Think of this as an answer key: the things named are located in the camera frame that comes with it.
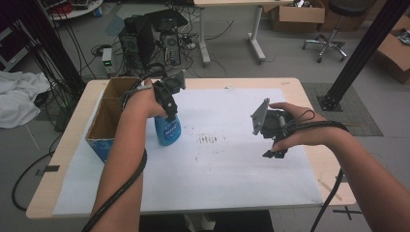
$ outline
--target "white paper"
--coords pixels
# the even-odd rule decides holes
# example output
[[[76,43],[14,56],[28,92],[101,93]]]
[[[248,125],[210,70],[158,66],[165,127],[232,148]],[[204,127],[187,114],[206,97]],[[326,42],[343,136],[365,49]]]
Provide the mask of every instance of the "white paper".
[[[272,140],[252,133],[250,115],[266,98],[284,102],[280,89],[185,90],[174,98],[182,125],[174,144],[162,147],[148,121],[142,213],[323,203],[302,147],[284,159],[263,158]],[[53,214],[89,215],[102,169],[81,138]]]

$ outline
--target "mat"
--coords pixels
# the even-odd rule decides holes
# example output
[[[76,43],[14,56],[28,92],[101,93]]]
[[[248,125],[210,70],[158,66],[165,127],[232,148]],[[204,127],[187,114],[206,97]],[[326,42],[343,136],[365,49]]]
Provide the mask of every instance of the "mat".
[[[333,83],[302,83],[314,111],[325,118],[343,123],[354,136],[383,136],[366,106],[351,86],[340,101],[342,111],[322,111],[317,96],[325,96]]]

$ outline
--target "white cloth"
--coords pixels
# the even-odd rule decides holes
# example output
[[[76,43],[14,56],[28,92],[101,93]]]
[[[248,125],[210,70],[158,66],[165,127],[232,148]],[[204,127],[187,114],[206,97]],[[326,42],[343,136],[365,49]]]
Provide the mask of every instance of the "white cloth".
[[[49,87],[42,72],[0,72],[0,128],[14,128],[34,119],[40,113],[34,100]]]

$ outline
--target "black camera device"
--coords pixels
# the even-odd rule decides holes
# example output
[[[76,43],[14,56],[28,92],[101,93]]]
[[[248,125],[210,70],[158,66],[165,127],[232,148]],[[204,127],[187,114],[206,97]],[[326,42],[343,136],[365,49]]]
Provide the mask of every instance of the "black camera device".
[[[293,131],[286,129],[288,123],[293,121],[293,117],[285,111],[268,109],[268,105],[269,99],[265,99],[250,116],[253,123],[253,134],[257,135],[260,132],[263,138],[274,139],[274,143],[276,143],[293,133]],[[268,150],[263,154],[263,157],[283,159],[286,152],[287,149],[276,152]]]

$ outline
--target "wrist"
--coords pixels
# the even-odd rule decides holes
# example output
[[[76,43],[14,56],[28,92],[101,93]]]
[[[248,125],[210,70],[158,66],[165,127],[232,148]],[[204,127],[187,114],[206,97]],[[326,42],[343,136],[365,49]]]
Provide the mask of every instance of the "wrist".
[[[348,131],[340,128],[327,127],[324,128],[322,132],[325,138],[323,144],[332,151],[336,150],[346,139],[352,137]]]

